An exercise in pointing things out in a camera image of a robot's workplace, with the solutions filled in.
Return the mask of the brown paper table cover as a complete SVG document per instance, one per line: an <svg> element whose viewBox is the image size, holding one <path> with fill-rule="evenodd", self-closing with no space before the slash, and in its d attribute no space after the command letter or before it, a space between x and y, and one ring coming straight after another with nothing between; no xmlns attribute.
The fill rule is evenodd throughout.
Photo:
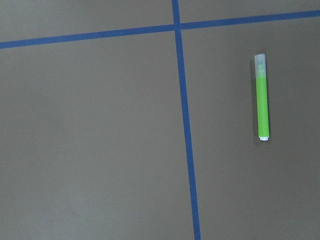
<svg viewBox="0 0 320 240"><path fill-rule="evenodd" d="M0 237L319 239L319 1L1 1Z"/></svg>

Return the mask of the green highlighter pen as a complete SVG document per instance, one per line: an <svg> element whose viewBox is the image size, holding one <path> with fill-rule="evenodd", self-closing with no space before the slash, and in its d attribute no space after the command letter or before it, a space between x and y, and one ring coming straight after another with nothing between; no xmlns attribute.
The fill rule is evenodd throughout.
<svg viewBox="0 0 320 240"><path fill-rule="evenodd" d="M265 142L270 137L266 55L255 55L254 66L258 138L260 141Z"/></svg>

